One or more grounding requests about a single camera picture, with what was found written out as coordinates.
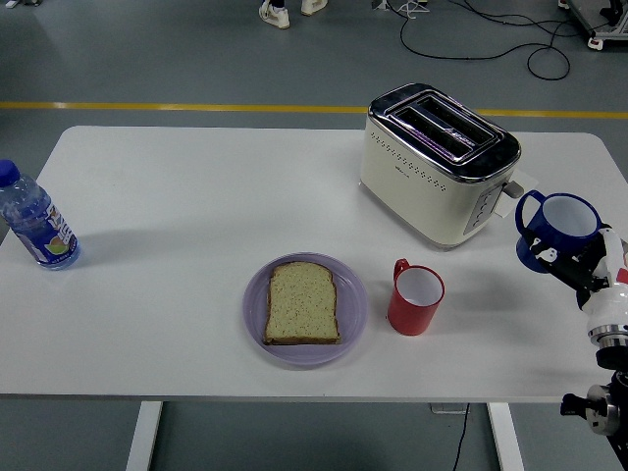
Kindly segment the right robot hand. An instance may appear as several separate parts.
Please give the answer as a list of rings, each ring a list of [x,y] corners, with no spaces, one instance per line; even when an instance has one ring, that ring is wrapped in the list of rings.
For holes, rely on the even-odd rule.
[[[627,266],[623,240],[604,224],[574,255],[542,241],[530,229],[523,231],[524,247],[556,279],[572,288],[580,310],[589,317],[592,342],[612,334],[627,334]]]

